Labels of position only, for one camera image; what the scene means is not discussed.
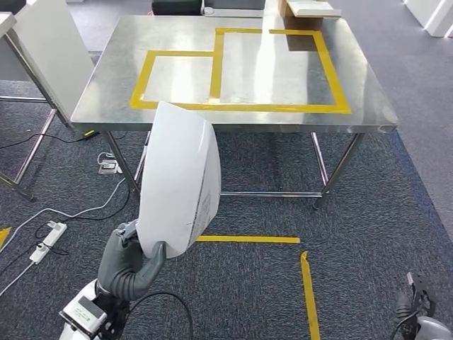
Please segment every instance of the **white power strip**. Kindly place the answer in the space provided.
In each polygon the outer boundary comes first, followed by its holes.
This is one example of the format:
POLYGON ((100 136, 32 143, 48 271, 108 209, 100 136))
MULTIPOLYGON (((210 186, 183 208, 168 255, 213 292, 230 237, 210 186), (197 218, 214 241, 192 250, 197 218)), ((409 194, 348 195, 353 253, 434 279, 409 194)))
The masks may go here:
POLYGON ((49 234, 44 239, 44 241, 36 246, 36 250, 30 256, 30 260, 35 262, 35 264, 38 264, 39 262, 42 261, 44 256, 45 256, 50 250, 49 247, 53 247, 67 228, 67 226, 64 225, 63 223, 57 223, 54 221, 50 221, 47 225, 52 228, 52 230, 49 232, 49 234))

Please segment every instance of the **robotic hand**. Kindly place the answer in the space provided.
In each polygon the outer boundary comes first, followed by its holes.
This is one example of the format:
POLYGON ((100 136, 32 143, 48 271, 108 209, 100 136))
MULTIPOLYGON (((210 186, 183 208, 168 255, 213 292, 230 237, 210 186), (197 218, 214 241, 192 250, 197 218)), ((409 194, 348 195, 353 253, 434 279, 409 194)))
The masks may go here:
POLYGON ((390 339, 393 340, 400 329, 404 340, 453 340, 449 329, 433 318, 436 296, 427 280, 418 273, 408 273, 407 279, 412 296, 399 294, 396 306, 398 324, 390 339))
POLYGON ((143 252, 136 236, 137 220, 121 225, 107 242, 100 262, 97 286, 116 298, 135 301, 146 294, 167 260, 167 244, 156 243, 142 265, 143 252))
POLYGON ((185 253, 216 216, 220 188, 212 125, 159 103, 146 151, 139 218, 112 232, 97 279, 60 313, 66 321, 60 339, 119 339, 131 301, 145 295, 167 259, 185 253))

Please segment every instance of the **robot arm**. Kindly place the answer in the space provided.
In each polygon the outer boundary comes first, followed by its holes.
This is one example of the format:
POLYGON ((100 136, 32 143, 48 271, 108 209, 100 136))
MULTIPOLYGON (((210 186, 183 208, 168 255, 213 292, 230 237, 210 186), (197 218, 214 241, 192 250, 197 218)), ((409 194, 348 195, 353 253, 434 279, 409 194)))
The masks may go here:
POLYGON ((135 301, 146 294, 167 260, 167 244, 156 242, 152 256, 142 264, 143 253, 136 237, 136 220, 114 230, 103 251, 98 287, 116 298, 135 301))
POLYGON ((130 301, 146 294, 167 259, 185 253, 216 216, 220 188, 212 125, 159 103, 145 160, 139 218, 114 230, 97 280, 60 312, 66 321, 60 340, 119 339, 130 301))

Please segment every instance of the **stainless steel table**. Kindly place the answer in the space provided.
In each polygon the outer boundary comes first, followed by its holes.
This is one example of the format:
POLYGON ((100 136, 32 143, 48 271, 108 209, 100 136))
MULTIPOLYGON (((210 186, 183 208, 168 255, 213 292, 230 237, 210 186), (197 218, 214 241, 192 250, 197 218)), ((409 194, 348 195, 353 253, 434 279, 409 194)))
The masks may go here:
POLYGON ((111 131, 151 130, 158 101, 197 111, 216 130, 311 133, 320 192, 223 194, 315 197, 317 208, 364 134, 397 125, 345 20, 319 24, 274 16, 122 17, 71 120, 101 131, 137 193, 142 161, 133 176, 111 131), (329 176, 317 132, 353 139, 329 176))

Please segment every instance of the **carpet floor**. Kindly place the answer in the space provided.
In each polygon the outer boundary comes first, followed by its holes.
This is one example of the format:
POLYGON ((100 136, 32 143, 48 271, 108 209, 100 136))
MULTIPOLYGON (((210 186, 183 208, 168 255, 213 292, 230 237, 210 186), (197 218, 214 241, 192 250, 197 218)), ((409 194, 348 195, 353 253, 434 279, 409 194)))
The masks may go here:
MULTIPOLYGON (((24 84, 2 86, 0 92, 11 95, 26 90, 24 84)), ((0 103, 0 113, 1 147, 38 132, 48 108, 0 103)), ((66 140, 80 136, 57 120, 49 133, 66 140)), ((128 132, 118 144, 134 169, 145 138, 145 132, 128 132)), ((319 136, 328 171, 350 138, 319 136)), ((217 140, 224 190, 320 186, 309 135, 222 132, 217 140)), ((1 150, 0 167, 14 174, 29 147, 1 150)), ((38 200, 29 203, 0 186, 0 229, 16 228, 42 208, 75 213, 103 204, 121 179, 97 173, 96 157, 103 151, 109 148, 101 137, 75 144, 46 138, 24 179, 38 200)), ((122 184, 109 205, 90 216, 108 216, 127 197, 122 184)), ((387 339, 394 326, 397 293, 408 289, 408 271, 426 275, 439 297, 436 317, 453 328, 453 247, 396 132, 366 137, 325 207, 315 211, 312 204, 222 198, 205 234, 291 236, 301 243, 197 242, 167 261, 152 289, 187 301, 198 340, 310 339, 300 263, 301 253, 308 251, 321 339, 387 339)), ((131 197, 109 220, 68 222, 57 244, 68 256, 49 254, 0 297, 1 338, 57 339, 63 326, 58 312, 96 278, 112 229, 138 211, 138 200, 131 197)), ((0 256, 0 270, 35 243, 35 230, 50 219, 62 217, 45 214, 23 227, 0 256)), ((23 256, 8 268, 0 287, 29 262, 23 256)), ((123 339, 188 339, 188 323, 177 302, 156 297, 138 307, 123 339)))

